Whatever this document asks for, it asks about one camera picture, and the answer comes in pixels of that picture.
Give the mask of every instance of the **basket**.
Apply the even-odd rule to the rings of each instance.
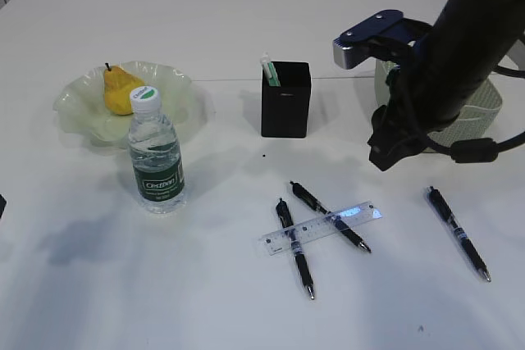
[[[390,90],[385,81],[388,73],[394,67],[395,63],[391,61],[376,61],[374,88],[378,106],[388,103]],[[452,125],[440,132],[432,132],[428,136],[446,147],[464,139],[479,139],[494,121],[502,105],[503,99],[493,83],[485,80],[467,101],[458,119]],[[425,152],[434,152],[434,150],[427,148]]]

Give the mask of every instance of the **pear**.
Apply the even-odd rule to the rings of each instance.
[[[130,92],[144,86],[140,78],[126,73],[119,66],[109,66],[104,70],[104,102],[111,112],[117,115],[133,113],[130,102]]]

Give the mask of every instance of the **plastic bottle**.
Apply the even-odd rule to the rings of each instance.
[[[128,146],[140,202],[153,213],[168,213],[185,204],[179,139],[171,120],[161,113],[161,97],[151,86],[130,93],[134,116]]]

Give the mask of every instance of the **white bottle cap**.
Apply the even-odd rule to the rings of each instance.
[[[134,113],[144,114],[161,108],[161,95],[153,86],[141,86],[130,92],[131,108]]]

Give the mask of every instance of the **ruler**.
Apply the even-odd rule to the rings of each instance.
[[[292,227],[263,235],[260,238],[260,242],[264,244],[270,255],[290,250],[291,242],[288,236],[290,231],[295,231],[295,237],[301,243],[312,242],[327,235],[337,233],[338,229],[329,220],[333,216],[339,216],[348,227],[352,228],[356,225],[379,219],[382,217],[382,214],[371,201],[366,201],[353,207],[347,207],[340,211],[335,211],[328,215],[316,217],[315,219],[298,223]]]

